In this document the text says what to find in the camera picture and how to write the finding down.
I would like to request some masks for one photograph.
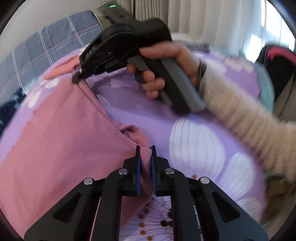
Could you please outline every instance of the garment sleeve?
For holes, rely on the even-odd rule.
[[[296,124],[280,122],[252,96],[209,67],[200,83],[207,108],[254,149],[272,175],[296,179]]]

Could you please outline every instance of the pink fabric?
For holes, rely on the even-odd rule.
[[[24,237],[78,183],[105,178],[134,156],[137,145],[142,146],[144,166],[141,196],[123,198],[121,226],[153,195],[148,138],[133,125],[111,120],[85,81],[74,85],[64,77],[34,111],[1,164],[0,208]]]
[[[296,65],[296,55],[285,48],[275,46],[268,50],[267,57],[270,60],[273,60],[276,56],[285,57]]]

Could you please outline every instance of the window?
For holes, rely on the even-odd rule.
[[[295,50],[295,38],[275,7],[267,0],[261,1],[260,26],[253,24],[250,28],[249,41],[246,41],[244,53],[246,58],[255,62],[265,43],[276,43]]]

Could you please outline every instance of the bed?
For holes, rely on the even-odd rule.
[[[131,11],[132,2],[122,2],[125,8]],[[98,7],[96,1],[91,2],[91,4],[95,4],[96,7]],[[155,16],[166,18],[164,10],[162,9],[162,11],[160,11],[160,7],[159,11],[156,10],[155,12],[140,10],[139,8],[139,11],[136,13],[141,20]],[[55,17],[60,19],[64,16],[57,14]],[[0,80],[0,105],[6,102],[17,89],[29,88],[30,85],[33,84],[48,67],[54,65],[58,59],[75,49],[82,48],[89,44],[101,32],[101,27],[91,11],[84,11],[58,20],[34,33],[35,31],[36,29],[32,28],[27,34],[33,35],[28,37],[25,41],[20,42],[17,47],[14,47],[10,53],[8,53],[8,56],[4,57],[2,55],[2,57],[0,57],[0,59],[2,58],[0,70],[3,76]],[[4,32],[4,34],[9,36],[13,33]],[[180,34],[175,34],[174,38],[186,41],[191,40],[188,39],[187,35]],[[290,215],[291,218],[294,217],[294,213],[296,213],[295,209]],[[293,222],[291,219],[288,220],[288,225],[280,230],[273,239],[274,241],[282,240],[282,237],[287,235],[286,231],[288,227],[292,225],[291,222]]]

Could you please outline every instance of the dark blue fabric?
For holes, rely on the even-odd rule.
[[[10,100],[0,107],[0,136],[25,97],[26,94],[23,93],[22,88],[19,88]]]

